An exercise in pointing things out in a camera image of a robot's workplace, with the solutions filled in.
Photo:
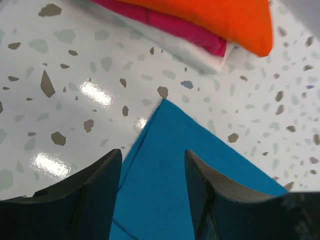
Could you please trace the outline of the blue t-shirt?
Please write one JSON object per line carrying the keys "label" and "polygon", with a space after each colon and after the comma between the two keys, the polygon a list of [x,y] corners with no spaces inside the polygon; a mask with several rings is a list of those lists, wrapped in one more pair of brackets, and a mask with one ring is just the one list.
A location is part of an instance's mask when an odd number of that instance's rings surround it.
{"label": "blue t-shirt", "polygon": [[194,239],[185,177],[187,150],[249,188],[274,196],[286,193],[180,108],[163,100],[122,164],[110,239]]}

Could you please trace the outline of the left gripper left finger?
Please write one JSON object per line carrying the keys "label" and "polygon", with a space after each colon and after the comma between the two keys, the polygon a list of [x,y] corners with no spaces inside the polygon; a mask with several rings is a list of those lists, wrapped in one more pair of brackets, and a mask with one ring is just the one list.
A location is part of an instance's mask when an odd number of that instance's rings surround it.
{"label": "left gripper left finger", "polygon": [[2,240],[107,240],[122,168],[113,149],[32,197],[0,202]]}

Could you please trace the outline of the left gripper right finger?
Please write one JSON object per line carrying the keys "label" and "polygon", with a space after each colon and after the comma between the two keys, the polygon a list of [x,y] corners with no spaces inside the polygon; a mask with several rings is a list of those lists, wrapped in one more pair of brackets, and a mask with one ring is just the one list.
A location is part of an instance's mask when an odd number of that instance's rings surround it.
{"label": "left gripper right finger", "polygon": [[320,193],[269,195],[244,186],[184,154],[190,213],[197,240],[318,240]]}

